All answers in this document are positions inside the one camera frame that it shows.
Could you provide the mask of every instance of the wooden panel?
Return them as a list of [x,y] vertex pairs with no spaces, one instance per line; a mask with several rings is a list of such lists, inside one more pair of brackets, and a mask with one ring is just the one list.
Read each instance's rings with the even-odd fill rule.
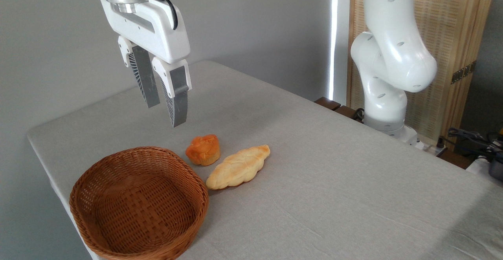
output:
[[[459,126],[471,76],[451,85],[454,72],[476,59],[490,0],[415,0],[415,18],[424,44],[437,60],[433,83],[419,93],[407,93],[406,124],[436,140],[449,126]],[[350,44],[367,30],[363,0],[351,3]],[[348,105],[363,107],[363,90],[356,65],[348,65]]]

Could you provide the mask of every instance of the pastry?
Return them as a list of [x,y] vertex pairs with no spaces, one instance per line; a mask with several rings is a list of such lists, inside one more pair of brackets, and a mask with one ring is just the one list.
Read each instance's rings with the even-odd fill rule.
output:
[[228,156],[210,174],[206,180],[206,186],[217,190],[251,181],[262,169],[264,160],[269,154],[271,154],[269,146],[262,145],[243,149]]
[[195,137],[187,147],[185,155],[195,165],[211,165],[220,158],[220,145],[214,134]]

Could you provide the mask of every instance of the metal hinge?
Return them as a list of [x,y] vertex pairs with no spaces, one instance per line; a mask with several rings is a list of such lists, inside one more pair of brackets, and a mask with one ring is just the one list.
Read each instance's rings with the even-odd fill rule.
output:
[[466,67],[453,73],[451,84],[455,83],[456,81],[460,81],[461,79],[463,79],[463,77],[471,74],[475,70],[476,63],[477,63],[477,61],[473,61],[473,63],[471,63],[471,64],[467,65]]

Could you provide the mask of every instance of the gray wall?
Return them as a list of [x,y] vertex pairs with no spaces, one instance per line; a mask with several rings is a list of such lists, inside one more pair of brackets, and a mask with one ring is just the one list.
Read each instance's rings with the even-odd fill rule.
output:
[[[190,62],[327,94],[330,0],[172,1]],[[0,0],[0,260],[89,259],[26,132],[135,85],[116,40],[98,0]]]
[[483,135],[503,128],[503,0],[492,0],[461,128]]

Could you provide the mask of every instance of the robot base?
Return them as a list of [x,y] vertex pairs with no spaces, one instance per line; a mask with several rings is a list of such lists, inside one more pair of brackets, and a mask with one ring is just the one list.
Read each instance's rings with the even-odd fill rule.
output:
[[410,146],[414,146],[415,148],[424,149],[424,143],[419,140],[417,137],[417,132],[406,125],[402,126],[401,128],[393,131],[381,131],[382,133],[385,133],[386,135],[392,136],[397,138],[397,140],[400,140],[401,142],[404,142]]

